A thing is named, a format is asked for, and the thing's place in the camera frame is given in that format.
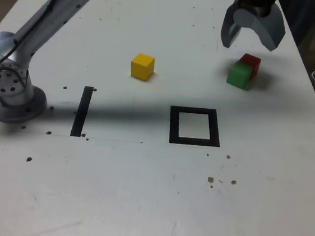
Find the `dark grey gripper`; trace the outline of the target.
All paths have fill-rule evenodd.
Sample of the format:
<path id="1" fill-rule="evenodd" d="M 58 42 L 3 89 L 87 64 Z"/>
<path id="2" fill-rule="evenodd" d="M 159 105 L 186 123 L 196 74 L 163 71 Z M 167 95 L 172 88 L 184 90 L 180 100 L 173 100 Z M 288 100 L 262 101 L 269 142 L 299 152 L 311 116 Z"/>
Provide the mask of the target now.
<path id="1" fill-rule="evenodd" d="M 284 19 L 276 3 L 260 5 L 235 0 L 228 7 L 221 28 L 224 47 L 230 48 L 241 27 L 252 29 L 269 51 L 275 50 L 285 36 Z"/>

